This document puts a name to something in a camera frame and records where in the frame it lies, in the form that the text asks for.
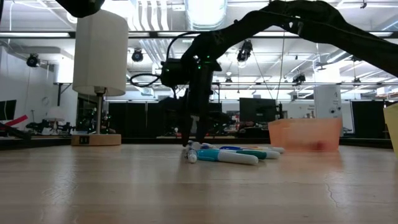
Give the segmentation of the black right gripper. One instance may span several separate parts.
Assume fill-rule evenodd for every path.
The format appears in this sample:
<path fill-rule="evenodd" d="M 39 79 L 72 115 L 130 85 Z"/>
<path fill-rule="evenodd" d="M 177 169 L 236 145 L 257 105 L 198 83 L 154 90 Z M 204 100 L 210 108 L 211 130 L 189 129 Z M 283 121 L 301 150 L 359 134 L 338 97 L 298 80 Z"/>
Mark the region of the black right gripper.
<path fill-rule="evenodd" d="M 204 138 L 208 132 L 208 123 L 210 116 L 210 95 L 213 94 L 211 90 L 212 77 L 198 77 L 189 82 L 188 88 L 183 97 L 183 102 L 186 106 L 182 111 L 182 145 L 186 146 L 190 139 L 190 132 L 193 124 L 194 114 L 189 108 L 200 108 L 198 115 L 199 121 L 197 124 L 196 140 L 203 143 Z"/>

